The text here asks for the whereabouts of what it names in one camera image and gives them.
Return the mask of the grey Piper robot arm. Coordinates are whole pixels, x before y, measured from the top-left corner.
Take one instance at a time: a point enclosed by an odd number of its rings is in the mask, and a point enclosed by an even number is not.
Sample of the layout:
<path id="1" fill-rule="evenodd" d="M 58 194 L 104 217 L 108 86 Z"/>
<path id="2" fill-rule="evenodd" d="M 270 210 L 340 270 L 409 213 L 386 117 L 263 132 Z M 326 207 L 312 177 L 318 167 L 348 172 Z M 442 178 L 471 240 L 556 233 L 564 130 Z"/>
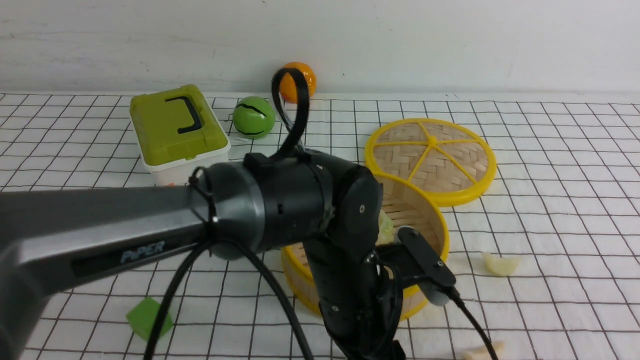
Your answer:
<path id="1" fill-rule="evenodd" d="M 403 360 L 402 295 L 377 259 L 383 186 L 311 150 L 249 153 L 186 185 L 3 192 L 1 358 L 18 360 L 57 293 L 188 252 L 231 261 L 297 243 L 327 333 L 350 360 Z"/>

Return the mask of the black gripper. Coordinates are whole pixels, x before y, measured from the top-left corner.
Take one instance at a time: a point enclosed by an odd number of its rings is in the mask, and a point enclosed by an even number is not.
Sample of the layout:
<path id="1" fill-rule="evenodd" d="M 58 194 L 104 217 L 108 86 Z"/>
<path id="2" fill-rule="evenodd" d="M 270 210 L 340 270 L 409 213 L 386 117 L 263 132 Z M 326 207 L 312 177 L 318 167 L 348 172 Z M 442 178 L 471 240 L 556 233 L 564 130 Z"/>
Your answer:
<path id="1" fill-rule="evenodd" d="M 402 312 L 401 271 L 393 255 L 400 239 L 371 248 L 361 260 L 327 239 L 306 240 L 305 254 L 318 309 L 334 344 L 348 360 L 404 360 L 394 339 Z"/>

